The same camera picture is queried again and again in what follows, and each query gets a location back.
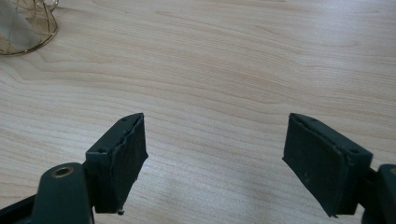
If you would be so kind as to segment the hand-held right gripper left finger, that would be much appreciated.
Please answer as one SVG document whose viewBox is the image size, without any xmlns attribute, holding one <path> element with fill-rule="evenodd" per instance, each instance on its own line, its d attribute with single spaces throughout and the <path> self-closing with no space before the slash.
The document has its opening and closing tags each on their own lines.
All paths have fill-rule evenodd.
<svg viewBox="0 0 396 224">
<path fill-rule="evenodd" d="M 85 154 L 84 170 L 90 201 L 96 213 L 123 209 L 145 160 L 144 114 L 119 119 Z"/>
</svg>

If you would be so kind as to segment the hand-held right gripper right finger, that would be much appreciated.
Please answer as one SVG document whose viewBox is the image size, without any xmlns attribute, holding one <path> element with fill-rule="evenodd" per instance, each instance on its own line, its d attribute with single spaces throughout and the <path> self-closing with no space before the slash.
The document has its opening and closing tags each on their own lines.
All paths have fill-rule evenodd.
<svg viewBox="0 0 396 224">
<path fill-rule="evenodd" d="M 330 217 L 352 215 L 373 154 L 321 121 L 291 113 L 283 161 Z"/>
</svg>

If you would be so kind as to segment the amber glass cup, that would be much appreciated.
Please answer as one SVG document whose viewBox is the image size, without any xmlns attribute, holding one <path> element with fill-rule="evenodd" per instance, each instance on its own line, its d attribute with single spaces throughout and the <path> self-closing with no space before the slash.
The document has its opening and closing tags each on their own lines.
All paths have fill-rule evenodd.
<svg viewBox="0 0 396 224">
<path fill-rule="evenodd" d="M 41 42 L 28 50 L 18 51 L 0 34 L 0 55 L 19 55 L 39 49 L 55 37 L 58 25 L 52 14 L 60 0 L 9 0 L 18 8 L 18 12 L 31 24 L 40 36 Z"/>
</svg>

